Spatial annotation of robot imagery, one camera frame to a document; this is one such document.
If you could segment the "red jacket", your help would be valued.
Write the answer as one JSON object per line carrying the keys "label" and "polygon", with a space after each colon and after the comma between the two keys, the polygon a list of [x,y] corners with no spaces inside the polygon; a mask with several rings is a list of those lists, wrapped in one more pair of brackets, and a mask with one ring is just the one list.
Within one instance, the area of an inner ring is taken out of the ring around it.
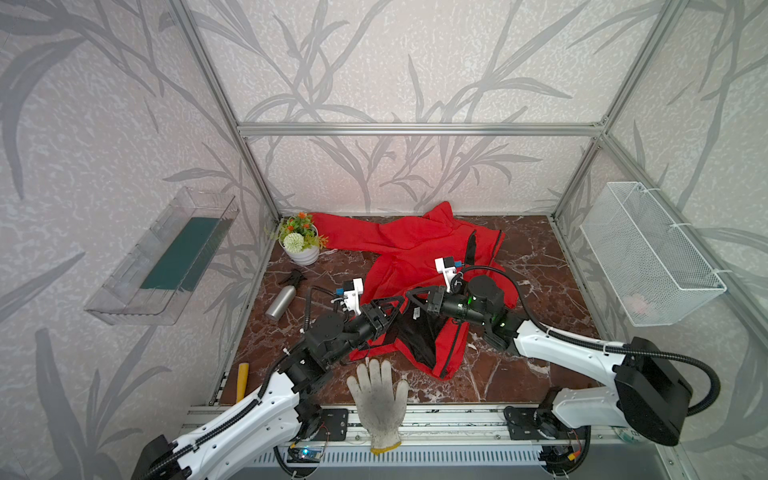
{"label": "red jacket", "polygon": [[[443,202],[421,217],[408,216],[389,223],[373,223],[326,213],[313,221],[332,249],[374,253],[378,256],[364,279],[363,303],[404,296],[418,287],[443,286],[435,260],[452,257],[471,265],[500,268],[496,257],[505,234],[454,217]],[[422,313],[413,316],[410,304],[388,332],[350,354],[352,360],[400,352],[417,369],[447,381],[459,370],[467,345],[469,325]]]}

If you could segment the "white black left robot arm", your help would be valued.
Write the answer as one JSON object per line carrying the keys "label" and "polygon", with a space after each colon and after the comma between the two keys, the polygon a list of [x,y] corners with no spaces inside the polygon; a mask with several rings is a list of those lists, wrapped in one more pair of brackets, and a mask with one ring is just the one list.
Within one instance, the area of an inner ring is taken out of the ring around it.
{"label": "white black left robot arm", "polygon": [[374,300],[360,312],[331,311],[304,329],[262,385],[205,425],[171,441],[160,435],[142,450],[134,479],[229,479],[274,447],[319,429],[314,395],[334,365],[387,332],[401,297]]}

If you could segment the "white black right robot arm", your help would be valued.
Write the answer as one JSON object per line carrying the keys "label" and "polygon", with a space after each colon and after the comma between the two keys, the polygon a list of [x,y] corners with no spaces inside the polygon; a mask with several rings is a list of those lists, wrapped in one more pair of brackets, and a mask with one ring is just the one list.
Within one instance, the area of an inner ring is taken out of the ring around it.
{"label": "white black right robot arm", "polygon": [[540,411],[569,429],[628,427],[665,446],[680,440],[692,387],[676,369],[679,356],[636,337],[611,343],[545,326],[532,314],[508,309],[504,293],[488,276],[470,280],[462,292],[446,286],[413,290],[411,301],[432,316],[483,328],[484,340],[513,356],[565,367],[597,382],[591,389],[558,390]]}

